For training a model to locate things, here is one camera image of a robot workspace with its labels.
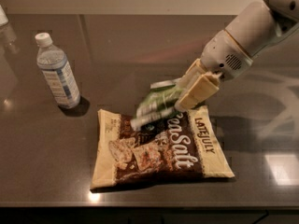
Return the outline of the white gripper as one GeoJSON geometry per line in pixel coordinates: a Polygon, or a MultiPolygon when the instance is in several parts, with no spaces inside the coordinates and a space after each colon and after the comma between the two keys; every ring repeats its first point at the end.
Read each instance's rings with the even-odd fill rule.
{"type": "Polygon", "coordinates": [[[250,56],[225,30],[221,30],[206,44],[201,58],[196,59],[179,80],[181,94],[175,109],[185,112],[195,108],[219,90],[220,76],[222,80],[234,79],[247,71],[252,63],[250,56]]]}

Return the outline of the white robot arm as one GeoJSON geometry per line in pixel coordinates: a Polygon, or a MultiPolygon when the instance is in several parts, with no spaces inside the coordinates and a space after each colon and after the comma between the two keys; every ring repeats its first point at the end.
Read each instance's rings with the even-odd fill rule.
{"type": "Polygon", "coordinates": [[[266,48],[298,30],[299,0],[261,0],[249,4],[206,44],[199,59],[178,82],[175,109],[184,112],[204,102],[248,70],[266,48]]]}

